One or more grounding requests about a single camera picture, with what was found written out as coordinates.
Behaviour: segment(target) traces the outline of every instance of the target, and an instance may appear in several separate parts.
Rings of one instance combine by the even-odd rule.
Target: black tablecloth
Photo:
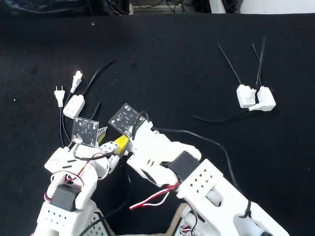
[[[227,148],[244,194],[260,204],[292,236],[312,234],[315,113],[313,73],[315,15],[181,15],[2,20],[0,22],[1,235],[28,235],[36,227],[49,184],[44,163],[59,147],[55,86],[69,90],[76,70],[90,77],[113,59],[86,95],[81,116],[97,102],[105,126],[125,103],[145,110],[157,127],[186,129]],[[242,83],[254,87],[267,36],[262,83],[276,108],[222,125],[192,118],[225,118],[240,111],[238,82],[217,48],[220,42]],[[70,129],[71,122],[66,119]],[[117,137],[113,129],[108,139]],[[216,146],[187,134],[173,141],[195,145],[230,180]],[[128,205],[158,189],[131,171]],[[99,182],[94,200],[106,213],[129,195],[126,168]],[[108,219],[117,234],[165,232],[180,201],[121,212]]]

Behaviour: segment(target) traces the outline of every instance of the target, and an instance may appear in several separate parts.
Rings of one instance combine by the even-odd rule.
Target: white plug
[[[73,119],[80,114],[81,110],[84,107],[84,104],[85,100],[82,95],[73,95],[63,109],[63,114],[66,117]]]
[[[257,93],[257,98],[259,100],[259,103],[252,107],[249,107],[249,111],[269,112],[276,106],[274,97],[268,87],[261,86]]]
[[[241,108],[248,108],[255,105],[255,89],[251,89],[249,86],[239,85],[236,89],[236,94]]]
[[[79,84],[82,82],[81,78],[82,78],[82,73],[81,73],[81,71],[78,70],[75,73],[75,75],[73,76],[72,87],[71,87],[71,90],[70,90],[71,93],[74,93],[74,91],[77,89]]]
[[[54,91],[54,94],[55,94],[55,97],[58,101],[58,107],[63,107],[63,98],[64,98],[64,94],[65,94],[63,86],[61,85],[61,90],[58,90],[58,88],[56,86],[56,90]]]

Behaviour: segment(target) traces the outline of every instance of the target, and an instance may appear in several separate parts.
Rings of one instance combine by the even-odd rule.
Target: electrical plug
[[[241,108],[249,108],[255,105],[255,89],[251,89],[249,86],[239,85],[236,89],[236,94]]]
[[[77,89],[79,84],[82,82],[81,78],[82,78],[82,73],[81,73],[81,71],[78,70],[75,73],[75,75],[73,76],[72,87],[71,87],[71,90],[70,90],[71,93],[74,93],[74,91]]]
[[[261,86],[257,93],[257,98],[259,103],[249,107],[249,111],[269,112],[276,106],[275,99],[268,87]]]
[[[63,86],[61,85],[61,90],[58,90],[56,86],[56,90],[54,91],[54,94],[58,101],[58,107],[63,107],[63,99],[64,99],[64,94],[65,94]]]

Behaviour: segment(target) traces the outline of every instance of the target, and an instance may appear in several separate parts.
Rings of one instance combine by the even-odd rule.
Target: black circuit board
[[[73,119],[71,140],[89,147],[95,147],[98,121],[75,117]]]
[[[133,109],[130,105],[125,103],[117,112],[116,114],[108,121],[108,123],[117,129],[120,133],[127,136],[128,138],[131,137],[131,128],[134,125],[134,122],[137,119],[138,112]],[[136,129],[145,121],[143,117],[139,119],[137,122]]]

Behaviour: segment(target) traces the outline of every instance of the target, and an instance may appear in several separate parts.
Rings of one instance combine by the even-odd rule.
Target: power strip
[[[82,111],[85,104],[84,97],[82,95],[73,95],[70,101],[66,104],[63,109],[63,114],[66,117],[73,119],[77,117]]]

